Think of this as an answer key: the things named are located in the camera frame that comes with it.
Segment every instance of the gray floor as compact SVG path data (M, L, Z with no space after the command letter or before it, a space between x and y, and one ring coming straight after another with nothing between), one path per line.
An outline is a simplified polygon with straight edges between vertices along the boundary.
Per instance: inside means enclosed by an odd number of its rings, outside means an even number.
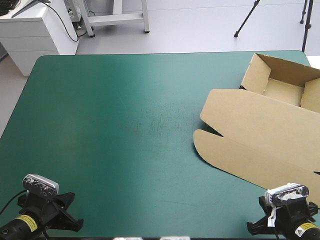
M147 54L260 50L300 50L304 0L261 0L238 38L233 34L254 0L148 0L151 32L143 24L95 27L83 36L77 54ZM87 0L97 15L108 14L108 0ZM126 13L141 0L123 0ZM306 54L320 56L320 0L314 1ZM313 57L311 64L320 68ZM0 136L26 83L10 57L0 62Z

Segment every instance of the black cable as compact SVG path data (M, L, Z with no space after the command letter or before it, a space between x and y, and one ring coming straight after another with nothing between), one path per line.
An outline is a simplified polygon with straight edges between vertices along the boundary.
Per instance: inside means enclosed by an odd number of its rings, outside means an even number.
M4 212L4 210L8 207L8 205L12 202L13 199L15 199L16 197L18 197L20 194L25 193L27 190L22 190L20 192L18 192L16 195L14 195L7 203L6 205L2 208L2 210L0 211L0 215Z
M70 36L70 34L69 34L68 30L67 30L67 27L66 27L64 21L62 21L60 15L57 13L57 11L54 10L51 6L49 6L49 5L46 4L45 2L43 2L42 0L38 0L38 1L41 2L41 3L43 3L43 4L46 5L48 8L50 8L52 11L55 12L55 14L59 17L61 23L63 24L63 27L64 27L64 29L65 29L65 31L66 31L66 34L68 34L69 38L70 38L72 41L74 41L74 42L78 42L78 41L79 41L79 36L78 36L78 35L76 36L76 40L74 40L74 39Z
M60 19L60 21L61 21L61 23L62 23L62 25L63 25L63 27L64 27L64 29L65 29L65 31L66 31L66 34L68 34L69 38L70 38L72 41L78 42L78 41L79 41L79 37L84 36L84 35L88 32L88 31L86 31L86 32L85 32L84 34L82 34L82 35L78 35L77 33L75 33L75 34L76 34L76 40L74 40L74 39L70 36L70 33L68 32L67 27L66 27L64 21L62 20L62 18L60 17L60 15L57 13L57 11L54 10L51 6L49 6L49 5L46 4L45 2L43 2L42 0L38 0L38 1L41 2L41 3L43 3L43 4L46 5L48 8L50 8L52 11L55 12L55 14L59 17L59 19Z
M85 33L84 33L84 34L81 34L81 35L78 35L78 36L79 36L79 37L82 37L82 36L86 35L86 34L87 34L87 32L88 32L88 31L85 31Z

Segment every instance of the flattened cardboard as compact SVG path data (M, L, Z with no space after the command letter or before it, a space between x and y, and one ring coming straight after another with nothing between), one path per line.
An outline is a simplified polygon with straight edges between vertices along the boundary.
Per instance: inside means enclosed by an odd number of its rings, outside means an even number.
M304 184L320 204L320 70L254 54L241 86L210 92L200 116L223 137L196 130L200 156L266 189Z
M320 175L294 164L283 162L269 152L212 133L196 130L194 145L200 156L212 166L236 175L265 189L287 183L300 183L310 189L308 200L320 203Z
M301 107L320 113L320 78L305 83Z
M319 113L242 89L213 89L200 117L239 144L320 172Z
M304 88L283 81L269 78L263 95L288 104L300 107Z

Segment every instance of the white cabinet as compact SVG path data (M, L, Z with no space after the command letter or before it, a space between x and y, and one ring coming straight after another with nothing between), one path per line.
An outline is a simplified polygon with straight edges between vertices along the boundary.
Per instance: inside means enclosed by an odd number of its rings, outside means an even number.
M68 37L59 17L43 3L11 18L27 1L21 0L14 10L0 16L0 43L25 76L31 73L39 57L74 55L78 47L78 42ZM71 37L76 40L64 0L52 0L50 6L58 12Z

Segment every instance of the black stand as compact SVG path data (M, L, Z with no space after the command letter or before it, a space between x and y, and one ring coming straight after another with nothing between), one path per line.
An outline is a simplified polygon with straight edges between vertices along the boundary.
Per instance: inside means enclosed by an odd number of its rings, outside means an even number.
M251 11L246 16L245 20L243 21L243 23L241 24L239 29L235 32L235 34L234 34L235 38L238 37L241 29L246 24L247 20L249 19L249 17L252 14L252 12L255 10L256 6L258 6L259 2L260 2L260 0L254 1L254 4L253 4L253 7L252 7ZM302 18L301 18L301 21L300 21L301 24L304 23L304 17L305 17L305 14L306 14L307 3L308 3L308 0L304 0ZM308 12L307 12L307 16L306 16L306 23L305 23L305 27L304 27L305 30L304 30L304 36L303 36L302 52L305 52L306 43L307 43L307 37L308 37L308 30L311 28L310 20L311 20L311 13L312 13L313 5L314 5L314 0L309 0Z
M307 3L308 3L308 0L304 0L303 10L302 10L302 18L301 18L300 24L304 24L304 18L305 18L305 14L306 14Z
M306 23L304 26L304 36L303 36L303 44L302 44L302 52L305 52L306 43L307 43L307 37L308 37L308 31L311 28L310 20L311 20L311 13L312 13L312 7L314 5L314 0L309 0L309 7L308 7L308 13L306 15Z
M258 6L259 2L260 2L260 0L254 1L253 7L252 7L251 11L249 12L248 16L246 16L245 20L243 21L243 23L239 27L238 31L235 32L235 34L234 34L235 38L238 37L238 34L240 33L240 31L243 28L243 26L246 24L247 20L249 19L249 17L252 14L252 12L255 10L256 6Z

